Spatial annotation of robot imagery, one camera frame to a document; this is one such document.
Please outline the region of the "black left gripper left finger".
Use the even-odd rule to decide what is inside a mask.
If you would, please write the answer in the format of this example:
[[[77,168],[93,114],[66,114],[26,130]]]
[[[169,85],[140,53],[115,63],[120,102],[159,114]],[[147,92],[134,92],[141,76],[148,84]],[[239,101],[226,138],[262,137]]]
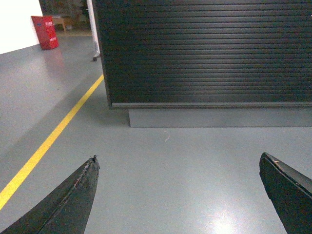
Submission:
[[[100,166],[89,158],[3,234],[83,234],[96,194]]]

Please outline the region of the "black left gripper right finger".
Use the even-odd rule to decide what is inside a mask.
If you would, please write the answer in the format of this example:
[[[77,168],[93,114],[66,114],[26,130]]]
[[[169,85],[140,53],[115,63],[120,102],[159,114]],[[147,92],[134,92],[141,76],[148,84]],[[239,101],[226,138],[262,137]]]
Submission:
[[[263,153],[260,178],[289,234],[312,232],[312,180],[274,156]]]

